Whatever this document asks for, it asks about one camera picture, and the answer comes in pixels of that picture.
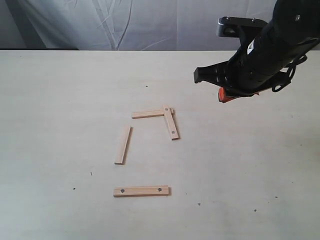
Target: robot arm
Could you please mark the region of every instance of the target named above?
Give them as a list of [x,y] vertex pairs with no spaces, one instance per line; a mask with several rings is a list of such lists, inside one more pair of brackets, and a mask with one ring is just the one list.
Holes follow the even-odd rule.
[[320,1],[277,0],[269,23],[223,17],[217,34],[239,38],[241,47],[229,61],[198,67],[195,83],[220,86],[222,103],[268,89],[279,92],[291,83],[297,65],[307,60],[306,53],[320,43]]

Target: wooden plank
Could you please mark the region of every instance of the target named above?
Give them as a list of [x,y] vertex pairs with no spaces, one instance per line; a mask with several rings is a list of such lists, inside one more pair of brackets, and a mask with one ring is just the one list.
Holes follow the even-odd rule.
[[167,185],[116,187],[113,190],[113,196],[115,198],[168,196],[168,195],[170,195],[170,188]]
[[123,131],[123,137],[121,140],[121,145],[120,145],[120,151],[119,154],[114,162],[116,165],[124,165],[125,164],[125,158],[128,150],[128,143],[129,143],[129,138],[130,138],[130,133],[131,133],[132,127],[130,125],[125,126],[124,131]]
[[[171,114],[175,114],[175,111],[170,108]],[[142,112],[133,112],[132,119],[142,119],[142,118],[151,118],[151,117],[161,117],[164,116],[165,112],[163,109],[155,111],[142,111]]]
[[169,130],[170,137],[172,140],[177,140],[177,139],[179,139],[178,131],[177,131],[177,128],[175,125],[175,121],[174,121],[169,109],[170,108],[168,105],[163,105],[164,118],[165,118],[168,130]]

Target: wooden block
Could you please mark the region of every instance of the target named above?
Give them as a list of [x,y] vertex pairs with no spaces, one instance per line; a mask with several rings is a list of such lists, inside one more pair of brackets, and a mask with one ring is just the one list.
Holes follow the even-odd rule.
[[174,121],[169,109],[170,108],[168,105],[163,105],[164,118],[165,118],[168,130],[169,130],[170,137],[172,140],[176,140],[176,139],[179,139],[179,135],[178,135],[177,128],[175,125],[175,121]]
[[116,165],[124,165],[125,164],[125,158],[126,158],[126,153],[128,150],[128,143],[129,143],[131,129],[132,129],[132,127],[130,125],[127,125],[124,128],[123,137],[122,137],[121,145],[120,145],[120,151],[119,151],[119,154],[114,162],[114,164],[116,164]]
[[168,196],[168,195],[170,195],[170,188],[167,185],[116,187],[113,190],[113,196],[115,198]]
[[[175,111],[170,108],[171,114],[175,114]],[[142,111],[142,112],[133,112],[132,119],[142,119],[142,118],[151,118],[151,117],[161,117],[164,116],[165,112],[161,110],[155,111]]]

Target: table surface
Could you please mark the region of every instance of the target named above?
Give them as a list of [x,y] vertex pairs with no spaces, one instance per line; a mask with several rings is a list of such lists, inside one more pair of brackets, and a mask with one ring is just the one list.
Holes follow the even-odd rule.
[[[283,91],[222,104],[193,71],[233,53],[1,51],[0,239],[319,239],[320,52]],[[164,104],[180,140],[131,119]],[[154,185],[172,195],[113,197]]]

